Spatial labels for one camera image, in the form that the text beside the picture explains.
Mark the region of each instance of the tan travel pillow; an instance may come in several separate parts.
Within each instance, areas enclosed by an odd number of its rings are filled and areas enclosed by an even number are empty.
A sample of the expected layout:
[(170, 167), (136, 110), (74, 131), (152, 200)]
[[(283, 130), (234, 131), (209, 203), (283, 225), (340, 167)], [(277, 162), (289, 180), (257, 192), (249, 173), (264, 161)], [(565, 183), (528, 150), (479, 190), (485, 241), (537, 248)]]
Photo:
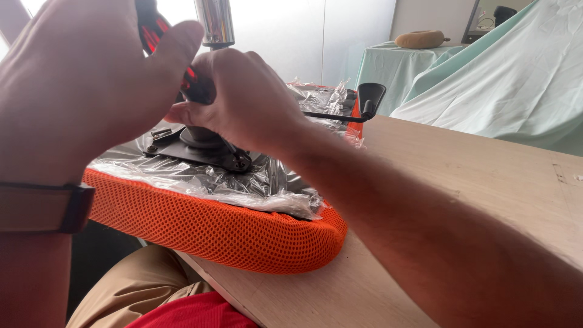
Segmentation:
[(443, 41), (450, 41), (444, 38), (442, 31), (416, 31), (401, 34), (395, 39), (395, 44), (402, 48), (409, 49), (430, 49), (439, 47)]

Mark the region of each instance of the cable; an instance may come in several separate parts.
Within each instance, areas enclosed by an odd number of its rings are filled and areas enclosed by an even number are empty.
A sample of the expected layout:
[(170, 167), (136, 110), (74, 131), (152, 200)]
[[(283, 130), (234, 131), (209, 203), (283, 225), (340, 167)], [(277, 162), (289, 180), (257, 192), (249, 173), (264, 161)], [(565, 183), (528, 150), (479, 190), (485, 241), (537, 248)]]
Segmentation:
[(492, 18), (484, 18), (484, 19), (482, 19), (481, 21), (479, 21), (477, 24), (478, 24), (478, 25), (480, 25), (480, 23), (482, 23), (482, 22), (483, 22), (483, 21), (485, 21), (486, 19), (489, 19), (489, 20), (491, 20), (491, 21), (492, 21), (492, 24), (491, 24), (490, 26), (488, 26), (488, 27), (487, 27), (487, 29), (489, 29), (489, 28), (491, 28), (491, 27), (492, 27), (492, 25), (494, 25), (494, 20), (493, 20)]

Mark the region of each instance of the table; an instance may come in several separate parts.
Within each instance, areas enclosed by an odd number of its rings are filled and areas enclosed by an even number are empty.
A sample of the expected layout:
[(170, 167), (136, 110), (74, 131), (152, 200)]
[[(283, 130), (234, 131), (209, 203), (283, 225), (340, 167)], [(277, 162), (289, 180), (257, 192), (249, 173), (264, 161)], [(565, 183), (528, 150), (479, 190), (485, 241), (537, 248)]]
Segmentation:
[[(509, 222), (583, 264), (583, 158), (388, 117), (365, 145), (396, 167)], [(437, 327), (349, 231), (329, 265), (267, 275), (180, 253), (264, 327)]]
[(385, 42), (364, 49), (356, 85), (376, 82), (387, 87), (387, 93), (377, 114), (389, 116), (399, 107), (411, 90), (413, 80), (436, 62), (443, 62), (463, 49), (463, 46), (440, 46), (433, 49), (400, 48)]

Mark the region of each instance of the beige shorts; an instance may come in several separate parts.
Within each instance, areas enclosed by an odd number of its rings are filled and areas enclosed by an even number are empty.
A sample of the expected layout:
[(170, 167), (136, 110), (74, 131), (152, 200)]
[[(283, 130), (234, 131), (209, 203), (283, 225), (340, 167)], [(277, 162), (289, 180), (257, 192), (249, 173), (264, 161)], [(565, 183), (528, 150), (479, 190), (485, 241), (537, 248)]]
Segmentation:
[(66, 328), (125, 327), (160, 305), (210, 291), (206, 282), (188, 280), (173, 251), (150, 245), (111, 268), (83, 298)]

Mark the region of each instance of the hand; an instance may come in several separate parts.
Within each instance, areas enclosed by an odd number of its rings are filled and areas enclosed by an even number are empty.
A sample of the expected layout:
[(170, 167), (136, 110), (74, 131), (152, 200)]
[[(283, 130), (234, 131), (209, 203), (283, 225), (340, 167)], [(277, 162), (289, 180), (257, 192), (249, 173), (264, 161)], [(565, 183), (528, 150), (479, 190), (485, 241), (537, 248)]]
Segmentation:
[(172, 27), (145, 58), (134, 0), (49, 0), (0, 64), (0, 181), (75, 183), (169, 111), (204, 34)]
[(284, 155), (317, 130), (277, 74), (250, 51), (222, 49), (201, 54), (193, 66), (214, 82), (215, 101), (175, 104), (165, 119), (206, 127), (242, 149)]

